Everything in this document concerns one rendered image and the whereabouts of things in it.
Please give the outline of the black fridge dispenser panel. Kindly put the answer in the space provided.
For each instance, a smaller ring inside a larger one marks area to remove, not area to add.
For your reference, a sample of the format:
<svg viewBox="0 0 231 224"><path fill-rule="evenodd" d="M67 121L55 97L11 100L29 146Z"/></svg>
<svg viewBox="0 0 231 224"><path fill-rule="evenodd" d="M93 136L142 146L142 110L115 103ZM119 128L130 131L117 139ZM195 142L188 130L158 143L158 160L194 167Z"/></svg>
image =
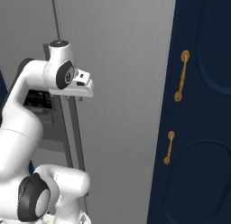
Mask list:
<svg viewBox="0 0 231 224"><path fill-rule="evenodd" d="M41 108L45 110L52 110L51 94L48 91L32 90L27 93L23 105L27 108Z"/></svg>

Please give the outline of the plain grey fridge door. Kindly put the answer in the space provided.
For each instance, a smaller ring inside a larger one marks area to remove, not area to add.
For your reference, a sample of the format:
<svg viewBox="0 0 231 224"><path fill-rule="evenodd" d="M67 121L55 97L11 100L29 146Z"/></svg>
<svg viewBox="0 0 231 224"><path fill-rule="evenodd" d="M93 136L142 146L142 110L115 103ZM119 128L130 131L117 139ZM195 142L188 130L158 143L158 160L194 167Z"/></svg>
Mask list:
<svg viewBox="0 0 231 224"><path fill-rule="evenodd" d="M57 0L94 95L77 104L92 224L146 224L175 0Z"/></svg>

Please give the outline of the navy cupboard run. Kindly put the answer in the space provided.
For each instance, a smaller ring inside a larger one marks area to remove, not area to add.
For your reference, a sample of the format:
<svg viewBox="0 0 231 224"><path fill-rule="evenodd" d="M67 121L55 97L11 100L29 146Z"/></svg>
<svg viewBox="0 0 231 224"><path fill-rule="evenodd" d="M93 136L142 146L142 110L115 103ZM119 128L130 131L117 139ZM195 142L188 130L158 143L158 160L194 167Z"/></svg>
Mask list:
<svg viewBox="0 0 231 224"><path fill-rule="evenodd" d="M7 87L5 85L3 74L0 71L0 110L3 108L3 106L5 104L5 100L7 98L7 95L8 95Z"/></svg>

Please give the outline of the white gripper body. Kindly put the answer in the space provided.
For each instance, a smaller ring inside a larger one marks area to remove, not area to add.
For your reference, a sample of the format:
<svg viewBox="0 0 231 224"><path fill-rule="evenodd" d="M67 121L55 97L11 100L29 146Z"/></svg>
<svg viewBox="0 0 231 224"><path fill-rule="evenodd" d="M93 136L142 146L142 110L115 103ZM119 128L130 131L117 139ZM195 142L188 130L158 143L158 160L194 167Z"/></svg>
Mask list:
<svg viewBox="0 0 231 224"><path fill-rule="evenodd" d="M68 85L65 89L50 89L49 92L58 96L92 98L94 96L94 82L91 79L86 86L72 87Z"/></svg>

